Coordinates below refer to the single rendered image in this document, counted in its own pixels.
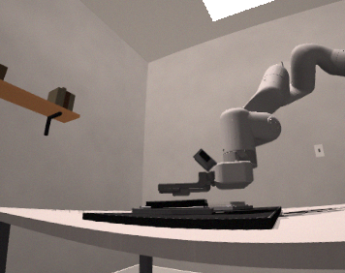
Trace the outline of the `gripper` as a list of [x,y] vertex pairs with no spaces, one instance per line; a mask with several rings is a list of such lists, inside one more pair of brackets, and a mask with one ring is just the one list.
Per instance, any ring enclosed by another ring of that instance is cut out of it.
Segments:
[[158,191],[160,194],[190,196],[190,193],[208,192],[211,184],[218,189],[226,187],[222,190],[244,189],[254,181],[253,168],[257,166],[251,162],[220,163],[213,171],[200,171],[199,181],[196,183],[158,184]]

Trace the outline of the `grey rectangular frame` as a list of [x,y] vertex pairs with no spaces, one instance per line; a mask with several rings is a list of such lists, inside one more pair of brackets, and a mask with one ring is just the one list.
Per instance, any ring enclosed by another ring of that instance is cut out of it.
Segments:
[[244,204],[244,206],[234,206],[234,205],[226,205],[222,207],[213,207],[213,210],[240,210],[240,209],[248,209],[253,208],[253,205]]

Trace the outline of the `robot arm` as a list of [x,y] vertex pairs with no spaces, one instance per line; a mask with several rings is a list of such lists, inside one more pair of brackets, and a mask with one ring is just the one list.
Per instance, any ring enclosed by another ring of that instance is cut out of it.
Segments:
[[317,44],[296,46],[291,54],[291,84],[288,71],[281,65],[273,65],[244,108],[222,113],[224,163],[257,163],[255,146],[274,141],[281,133],[281,124],[272,113],[314,90],[316,65],[329,75],[345,76],[345,50]]

